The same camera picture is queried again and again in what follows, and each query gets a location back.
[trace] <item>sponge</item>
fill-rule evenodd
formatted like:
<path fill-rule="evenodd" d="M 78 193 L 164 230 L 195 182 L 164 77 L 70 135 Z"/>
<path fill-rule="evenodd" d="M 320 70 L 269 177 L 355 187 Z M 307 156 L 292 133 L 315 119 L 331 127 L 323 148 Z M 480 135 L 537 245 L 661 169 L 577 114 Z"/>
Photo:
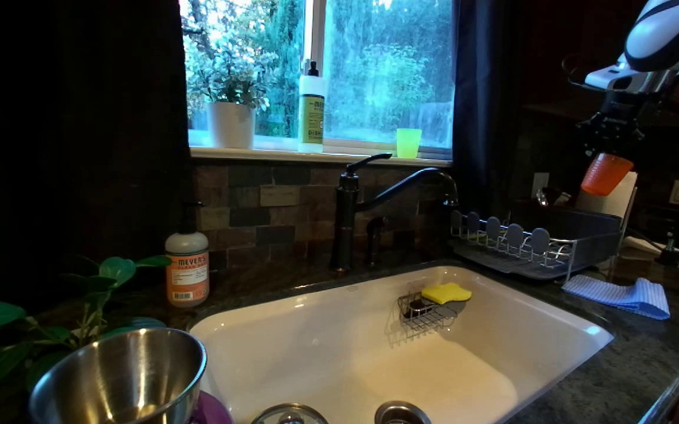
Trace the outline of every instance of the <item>sponge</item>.
<path fill-rule="evenodd" d="M 460 287 L 457 283 L 427 285 L 420 295 L 433 304 L 466 301 L 471 289 Z"/>

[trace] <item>sink basin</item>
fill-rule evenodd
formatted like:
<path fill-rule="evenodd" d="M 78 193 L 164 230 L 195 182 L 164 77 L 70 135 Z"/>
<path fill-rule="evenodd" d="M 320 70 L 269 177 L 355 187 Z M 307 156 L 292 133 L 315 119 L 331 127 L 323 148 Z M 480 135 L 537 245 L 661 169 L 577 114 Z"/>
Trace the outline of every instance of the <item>sink basin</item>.
<path fill-rule="evenodd" d="M 457 283 L 474 296 L 456 318 L 410 328 L 399 296 L 428 283 Z M 613 340 L 461 266 L 222 311 L 191 332 L 209 357 L 200 388 L 237 424 L 283 402 L 333 424 L 371 424 L 388 400 L 410 402 L 437 424 L 500 421 Z"/>

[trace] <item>curtain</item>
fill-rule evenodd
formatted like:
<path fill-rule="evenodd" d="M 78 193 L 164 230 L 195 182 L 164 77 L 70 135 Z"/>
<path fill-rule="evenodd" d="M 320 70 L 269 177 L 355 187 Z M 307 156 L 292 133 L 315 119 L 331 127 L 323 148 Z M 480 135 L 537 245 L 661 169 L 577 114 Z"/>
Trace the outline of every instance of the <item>curtain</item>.
<path fill-rule="evenodd" d="M 457 0 L 452 173 L 461 208 L 478 215 L 510 210 L 519 133 L 519 3 Z"/>
<path fill-rule="evenodd" d="M 160 254 L 191 200 L 174 0 L 0 3 L 0 300 L 63 259 Z"/>

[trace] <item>dish soap bottle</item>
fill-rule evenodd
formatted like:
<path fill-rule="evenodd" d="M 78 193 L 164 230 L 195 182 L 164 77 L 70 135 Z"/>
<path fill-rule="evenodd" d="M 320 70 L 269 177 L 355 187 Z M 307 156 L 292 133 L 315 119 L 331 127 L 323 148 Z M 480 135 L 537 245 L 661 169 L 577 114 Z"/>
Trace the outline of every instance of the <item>dish soap bottle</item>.
<path fill-rule="evenodd" d="M 191 218 L 168 236 L 168 301 L 176 309 L 194 309 L 209 293 L 209 252 L 204 234 L 195 230 Z"/>
<path fill-rule="evenodd" d="M 300 90 L 300 130 L 298 140 L 305 145 L 323 145 L 323 99 L 325 83 L 319 75 L 315 62 L 307 59 L 298 83 Z"/>

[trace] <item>black faucet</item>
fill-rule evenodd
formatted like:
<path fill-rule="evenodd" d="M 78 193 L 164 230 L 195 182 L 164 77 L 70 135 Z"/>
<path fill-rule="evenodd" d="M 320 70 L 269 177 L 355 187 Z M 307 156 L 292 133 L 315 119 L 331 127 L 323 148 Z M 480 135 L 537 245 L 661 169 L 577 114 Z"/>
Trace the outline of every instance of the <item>black faucet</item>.
<path fill-rule="evenodd" d="M 336 210 L 334 210 L 334 245 L 333 245 L 333 269 L 334 272 L 349 272 L 354 265 L 354 234 L 355 234 L 355 212 L 372 210 L 375 205 L 382 205 L 392 195 L 405 192 L 407 187 L 417 183 L 422 177 L 437 175 L 451 183 L 443 205 L 445 208 L 457 208 L 457 182 L 438 169 L 438 168 L 420 168 L 410 173 L 405 180 L 387 187 L 382 193 L 375 199 L 358 203 L 358 175 L 355 169 L 365 168 L 372 161 L 387 161 L 392 153 L 377 153 L 371 157 L 362 157 L 358 163 L 351 163 L 345 168 L 339 175 L 339 187 L 336 187 Z"/>

